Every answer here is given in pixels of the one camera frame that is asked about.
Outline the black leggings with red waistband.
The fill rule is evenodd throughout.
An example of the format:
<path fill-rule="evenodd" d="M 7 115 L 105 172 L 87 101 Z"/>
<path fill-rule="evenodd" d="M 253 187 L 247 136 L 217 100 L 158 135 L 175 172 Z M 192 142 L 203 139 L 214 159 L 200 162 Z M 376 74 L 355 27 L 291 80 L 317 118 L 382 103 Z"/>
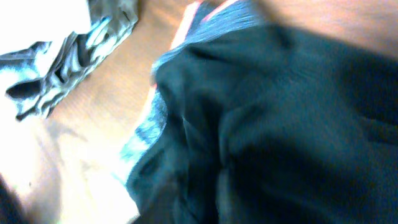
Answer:
<path fill-rule="evenodd" d="M 118 176 L 138 223 L 396 223 L 397 60 L 187 7 Z"/>

